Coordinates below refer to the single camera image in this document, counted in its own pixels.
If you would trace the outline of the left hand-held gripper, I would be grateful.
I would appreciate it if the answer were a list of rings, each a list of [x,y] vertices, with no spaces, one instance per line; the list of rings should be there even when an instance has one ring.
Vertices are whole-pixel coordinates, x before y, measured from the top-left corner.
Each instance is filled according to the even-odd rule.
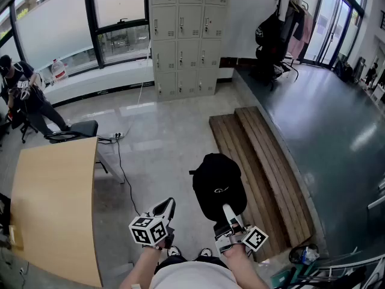
[[[169,227],[174,217],[176,202],[172,197],[158,202],[148,212],[136,216],[129,230],[136,244],[157,248],[160,242],[169,249],[174,240],[174,229]]]

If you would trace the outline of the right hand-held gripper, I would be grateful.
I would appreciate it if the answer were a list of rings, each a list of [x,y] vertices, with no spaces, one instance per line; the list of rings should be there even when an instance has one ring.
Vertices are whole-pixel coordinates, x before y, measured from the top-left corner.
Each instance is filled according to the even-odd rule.
[[[215,229],[215,246],[219,254],[231,249],[236,244],[243,244],[252,252],[257,252],[268,235],[257,226],[244,227],[242,215],[236,215],[229,204],[223,205],[223,211],[228,222]]]

